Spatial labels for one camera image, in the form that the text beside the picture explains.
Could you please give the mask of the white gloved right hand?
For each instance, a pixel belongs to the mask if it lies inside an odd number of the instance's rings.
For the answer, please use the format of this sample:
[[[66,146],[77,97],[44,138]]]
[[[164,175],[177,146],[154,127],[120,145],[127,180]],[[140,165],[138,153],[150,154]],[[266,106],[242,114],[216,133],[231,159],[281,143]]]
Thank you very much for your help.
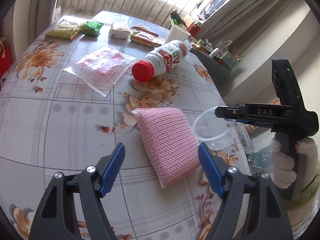
[[[293,170],[295,161],[292,157],[281,152],[281,144],[278,140],[273,138],[270,143],[272,149],[273,168],[273,182],[280,189],[287,189],[294,181],[296,181],[297,174]],[[297,153],[306,156],[306,172],[303,179],[303,188],[307,187],[317,173],[318,163],[318,148],[317,144],[312,138],[306,137],[295,144]]]

